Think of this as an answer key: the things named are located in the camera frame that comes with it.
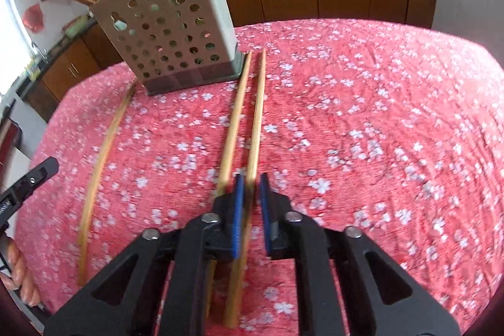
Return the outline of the person's left hand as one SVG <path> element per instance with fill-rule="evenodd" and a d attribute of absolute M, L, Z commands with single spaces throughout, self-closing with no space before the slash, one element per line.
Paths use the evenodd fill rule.
<path fill-rule="evenodd" d="M 9 274 L 1 273 L 1 280 L 8 290 L 20 291 L 21 301 L 30 307 L 41 303 L 40 292 L 34 282 L 31 271 L 26 266 L 26 259 L 15 241 L 5 236 L 1 244 L 1 255 L 7 261 Z"/>

